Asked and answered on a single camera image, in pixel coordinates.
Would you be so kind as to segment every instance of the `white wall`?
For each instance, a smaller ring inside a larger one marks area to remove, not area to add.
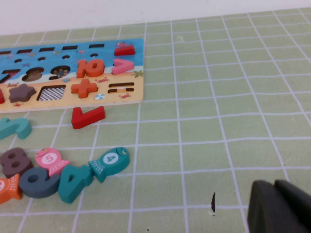
[[[0,0],[0,34],[311,7],[311,0]]]

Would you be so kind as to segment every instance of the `green grid mat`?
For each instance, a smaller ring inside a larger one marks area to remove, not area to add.
[[[58,194],[2,204],[5,232],[248,232],[253,180],[311,193],[311,8],[0,36],[0,48],[136,37],[142,104],[106,107],[78,131],[71,109],[1,115],[31,121],[27,139],[10,136],[0,151],[22,147],[34,164],[43,147],[75,166],[116,146],[131,153],[126,170],[94,179],[73,204]]]

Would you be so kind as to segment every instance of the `gray star shape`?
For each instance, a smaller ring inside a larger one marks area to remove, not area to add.
[[[10,92],[10,102],[15,103],[15,102],[27,102],[32,95],[36,93],[36,90],[28,86],[27,84],[22,84],[18,87],[12,88],[9,90]]]

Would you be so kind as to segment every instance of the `red plus sign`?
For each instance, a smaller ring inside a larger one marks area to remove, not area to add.
[[[71,93],[78,93],[79,98],[86,98],[90,92],[97,92],[96,83],[89,83],[88,79],[82,79],[80,84],[71,85]]]

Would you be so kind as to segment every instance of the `number 5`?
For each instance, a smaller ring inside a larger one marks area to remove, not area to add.
[[[47,155],[46,159],[48,160],[48,162],[52,162],[53,161],[53,157],[50,156],[49,154]]]

